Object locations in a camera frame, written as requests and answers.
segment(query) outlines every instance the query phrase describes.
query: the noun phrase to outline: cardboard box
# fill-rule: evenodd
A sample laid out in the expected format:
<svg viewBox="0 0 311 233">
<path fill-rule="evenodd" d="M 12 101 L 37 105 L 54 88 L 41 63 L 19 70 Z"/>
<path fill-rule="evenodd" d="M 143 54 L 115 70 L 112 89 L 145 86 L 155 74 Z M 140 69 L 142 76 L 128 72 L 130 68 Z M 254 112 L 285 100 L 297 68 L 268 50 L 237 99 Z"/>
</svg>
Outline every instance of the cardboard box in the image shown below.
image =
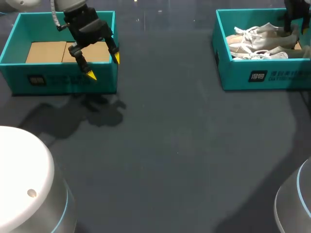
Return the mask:
<svg viewBox="0 0 311 233">
<path fill-rule="evenodd" d="M 226 37 L 235 34 L 234 27 L 248 29 L 267 22 L 283 26 L 280 17 L 285 9 L 217 10 L 212 46 L 224 90 L 252 89 L 310 89 L 310 59 L 232 60 Z M 300 35 L 300 46 L 309 45 L 311 30 Z"/>
<path fill-rule="evenodd" d="M 118 46 L 115 12 L 97 12 L 113 32 Z M 60 24 L 64 14 L 57 13 Z M 51 13 L 20 13 L 0 56 L 0 71 L 14 95 L 59 95 L 69 93 L 115 93 L 118 65 L 112 61 L 105 42 L 82 50 L 97 81 L 83 74 L 68 46 L 70 31 L 59 32 Z"/>
</svg>

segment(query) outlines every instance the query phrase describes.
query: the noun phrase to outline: white sneaker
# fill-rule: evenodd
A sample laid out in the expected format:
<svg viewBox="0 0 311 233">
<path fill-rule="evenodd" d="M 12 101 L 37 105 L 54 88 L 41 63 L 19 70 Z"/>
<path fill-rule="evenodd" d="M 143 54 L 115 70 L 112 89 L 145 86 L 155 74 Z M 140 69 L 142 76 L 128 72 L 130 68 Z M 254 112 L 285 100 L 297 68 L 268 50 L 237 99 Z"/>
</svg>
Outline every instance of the white sneaker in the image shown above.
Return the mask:
<svg viewBox="0 0 311 233">
<path fill-rule="evenodd" d="M 277 54 L 279 52 L 286 52 L 288 58 L 311 58 L 310 46 L 307 45 L 300 50 L 289 50 L 278 46 L 275 49 L 268 51 L 268 53 L 271 55 Z"/>
<path fill-rule="evenodd" d="M 275 27 L 268 23 L 262 27 L 252 27 L 248 30 L 234 28 L 237 35 L 227 37 L 227 43 L 231 55 L 234 57 L 244 57 L 248 50 L 255 52 L 258 50 L 272 50 L 278 46 L 291 49 L 298 41 L 299 27 L 293 24 L 291 35 L 285 36 L 284 29 Z"/>
<path fill-rule="evenodd" d="M 288 55 L 286 52 L 283 51 L 271 55 L 268 50 L 258 50 L 256 52 L 250 53 L 249 56 L 233 58 L 233 60 L 266 60 L 266 59 L 288 59 Z"/>
</svg>

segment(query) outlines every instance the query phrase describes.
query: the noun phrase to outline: teal box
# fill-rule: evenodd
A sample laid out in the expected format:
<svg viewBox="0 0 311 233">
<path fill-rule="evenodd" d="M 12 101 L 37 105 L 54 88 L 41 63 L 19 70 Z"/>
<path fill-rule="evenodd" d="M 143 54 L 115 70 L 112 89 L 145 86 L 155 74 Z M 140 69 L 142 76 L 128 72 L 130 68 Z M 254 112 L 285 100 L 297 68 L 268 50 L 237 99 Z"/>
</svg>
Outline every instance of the teal box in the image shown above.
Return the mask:
<svg viewBox="0 0 311 233">
<path fill-rule="evenodd" d="M 309 89 L 311 88 L 310 59 L 232 60 L 226 37 L 235 34 L 234 27 L 248 29 L 268 22 L 283 26 L 280 17 L 285 9 L 217 10 L 212 46 L 224 90 Z M 300 35 L 301 47 L 310 45 L 311 30 Z"/>
<path fill-rule="evenodd" d="M 114 11 L 99 11 L 113 32 L 118 46 Z M 57 13 L 61 25 L 62 12 Z M 118 65 L 109 62 L 90 62 L 97 77 L 91 80 L 81 73 L 76 63 L 25 63 L 32 42 L 74 41 L 69 29 L 59 32 L 51 13 L 20 13 L 0 57 L 0 71 L 13 95 L 60 95 L 69 93 L 115 93 Z"/>
</svg>

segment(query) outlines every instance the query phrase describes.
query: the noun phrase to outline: floor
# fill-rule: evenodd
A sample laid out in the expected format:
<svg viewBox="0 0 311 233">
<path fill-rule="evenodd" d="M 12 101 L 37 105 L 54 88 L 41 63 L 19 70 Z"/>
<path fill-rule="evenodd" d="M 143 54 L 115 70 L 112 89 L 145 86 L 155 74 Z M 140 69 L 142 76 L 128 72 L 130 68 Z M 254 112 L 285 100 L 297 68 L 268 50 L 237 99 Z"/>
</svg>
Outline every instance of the floor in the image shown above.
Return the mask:
<svg viewBox="0 0 311 233">
<path fill-rule="evenodd" d="M 117 95 L 13 98 L 0 79 L 0 124 L 50 148 L 77 233 L 277 233 L 275 194 L 311 153 L 310 94 L 224 92 L 210 38 L 218 8 L 283 2 L 88 4 L 117 13 Z M 0 17 L 2 48 L 16 16 Z"/>
</svg>

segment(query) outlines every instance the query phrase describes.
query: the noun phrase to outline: round white cap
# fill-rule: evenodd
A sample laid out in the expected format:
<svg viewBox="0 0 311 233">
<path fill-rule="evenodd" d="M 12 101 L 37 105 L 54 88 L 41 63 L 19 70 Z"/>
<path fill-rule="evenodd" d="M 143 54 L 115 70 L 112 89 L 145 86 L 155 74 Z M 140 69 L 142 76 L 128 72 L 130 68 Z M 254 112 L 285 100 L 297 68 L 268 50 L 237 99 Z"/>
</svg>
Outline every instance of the round white cap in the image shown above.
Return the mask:
<svg viewBox="0 0 311 233">
<path fill-rule="evenodd" d="M 49 149 L 33 134 L 0 126 L 0 232 L 29 219 L 46 199 L 53 182 Z"/>
</svg>

